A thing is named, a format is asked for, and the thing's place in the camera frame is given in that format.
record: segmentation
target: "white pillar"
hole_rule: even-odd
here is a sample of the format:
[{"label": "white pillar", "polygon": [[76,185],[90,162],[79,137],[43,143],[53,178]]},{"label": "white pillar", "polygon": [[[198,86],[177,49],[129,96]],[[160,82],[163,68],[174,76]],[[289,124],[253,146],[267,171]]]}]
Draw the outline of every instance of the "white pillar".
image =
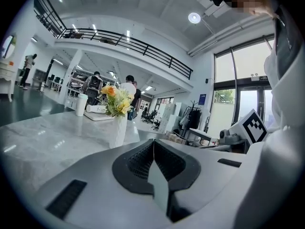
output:
[{"label": "white pillar", "polygon": [[77,52],[75,53],[73,59],[71,60],[71,63],[69,65],[69,68],[67,69],[65,78],[63,79],[62,87],[61,87],[61,93],[59,95],[59,103],[64,104],[65,97],[67,95],[67,88],[68,88],[68,83],[70,82],[71,79],[71,72],[73,71],[74,67],[76,67],[82,57],[82,50],[78,49]]}]

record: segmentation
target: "person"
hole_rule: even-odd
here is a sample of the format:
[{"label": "person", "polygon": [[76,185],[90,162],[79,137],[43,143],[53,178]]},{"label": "person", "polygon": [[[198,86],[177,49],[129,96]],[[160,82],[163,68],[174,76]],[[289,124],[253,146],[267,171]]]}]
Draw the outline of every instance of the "person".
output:
[{"label": "person", "polygon": [[133,85],[134,77],[132,75],[126,76],[126,82],[120,85],[120,89],[125,89],[130,95],[135,95],[136,88]]},{"label": "person", "polygon": [[29,76],[29,72],[31,70],[32,65],[35,64],[34,59],[37,57],[37,54],[25,56],[25,70],[23,73],[23,77],[20,81],[20,88],[27,90],[28,88],[25,86],[25,82]]},{"label": "person", "polygon": [[133,119],[133,112],[134,112],[134,110],[139,112],[140,104],[141,104],[141,91],[138,89],[138,83],[136,81],[133,81],[133,85],[134,85],[134,87],[136,89],[136,92],[134,94],[134,99],[133,99],[132,103],[130,104],[132,109],[131,109],[130,112],[128,112],[128,116],[127,116],[128,120],[132,120]]},{"label": "person", "polygon": [[[268,14],[274,22],[275,39],[271,55],[267,57],[264,63],[264,70],[268,76],[273,95],[275,87],[294,62],[298,61],[298,55],[302,53],[304,41],[295,21],[287,9],[277,0],[212,0],[216,6],[224,1],[228,6],[252,15]],[[282,115],[282,110],[278,106],[279,99],[272,99],[272,112],[275,123],[271,130],[283,128],[287,125],[287,118]]]},{"label": "person", "polygon": [[[99,84],[99,87],[98,87],[98,91],[99,91],[99,94],[100,94],[100,92],[101,92],[101,90],[102,90],[102,87],[103,87],[103,81],[102,81],[102,79],[101,79],[101,74],[100,74],[98,71],[96,71],[96,72],[94,72],[93,76],[95,76],[95,77],[97,77],[99,80],[101,80],[101,82],[100,82],[100,84]],[[88,87],[89,87],[88,84],[91,82],[91,79],[92,79],[92,76],[89,76],[89,77],[86,79],[84,85],[82,86],[82,90],[83,90],[83,93],[84,93],[84,94],[86,93],[86,91],[87,91],[87,89],[88,89]]]},{"label": "person", "polygon": [[148,104],[146,104],[144,111],[142,112],[141,119],[147,115],[147,110],[148,110]]}]

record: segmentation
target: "orange flower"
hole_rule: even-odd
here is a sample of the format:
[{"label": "orange flower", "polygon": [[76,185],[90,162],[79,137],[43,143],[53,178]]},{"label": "orange flower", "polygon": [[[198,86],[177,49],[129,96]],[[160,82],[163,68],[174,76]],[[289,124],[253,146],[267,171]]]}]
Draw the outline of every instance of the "orange flower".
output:
[{"label": "orange flower", "polygon": [[105,86],[105,87],[102,88],[102,94],[115,96],[115,90],[116,90],[116,88],[113,87],[113,86]]}]

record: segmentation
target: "marble table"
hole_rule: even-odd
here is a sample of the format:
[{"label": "marble table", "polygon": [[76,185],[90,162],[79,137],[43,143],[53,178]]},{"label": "marble table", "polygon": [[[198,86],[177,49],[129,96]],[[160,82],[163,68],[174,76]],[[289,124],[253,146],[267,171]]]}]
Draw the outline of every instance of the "marble table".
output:
[{"label": "marble table", "polygon": [[[77,117],[73,111],[0,127],[3,167],[14,185],[33,195],[81,158],[109,149],[112,122]],[[139,141],[134,122],[128,121],[123,144]]]}]

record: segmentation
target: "white vase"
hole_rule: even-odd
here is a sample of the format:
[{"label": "white vase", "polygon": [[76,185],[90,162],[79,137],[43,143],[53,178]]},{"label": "white vase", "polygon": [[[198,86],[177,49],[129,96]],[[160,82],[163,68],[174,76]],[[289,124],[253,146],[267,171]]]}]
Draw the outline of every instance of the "white vase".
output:
[{"label": "white vase", "polygon": [[111,138],[109,141],[110,148],[115,148],[123,145],[126,126],[127,126],[127,115],[125,115],[124,117],[116,116],[113,119]]}]

